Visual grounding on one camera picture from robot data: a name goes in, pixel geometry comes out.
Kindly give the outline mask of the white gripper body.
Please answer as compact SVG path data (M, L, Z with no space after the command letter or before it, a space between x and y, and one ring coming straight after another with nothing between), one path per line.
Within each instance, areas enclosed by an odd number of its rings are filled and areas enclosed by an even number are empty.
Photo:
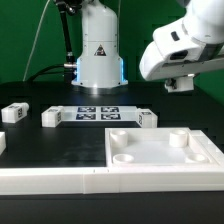
M224 51L210 60L189 60L191 49L178 49L163 56L155 42L145 49L140 60L139 69L146 81L184 77L188 74L204 73L224 69Z

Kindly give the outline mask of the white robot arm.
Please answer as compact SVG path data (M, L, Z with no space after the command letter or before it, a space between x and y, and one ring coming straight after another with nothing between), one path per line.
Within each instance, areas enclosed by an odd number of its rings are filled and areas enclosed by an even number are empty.
M169 92L190 91L194 77L224 69L224 0L178 0L184 17L156 29L141 57L146 81L164 80ZM126 85L123 60L118 55L118 21L100 0L54 0L64 31L66 80L97 91ZM82 13L83 51L75 58L66 16Z

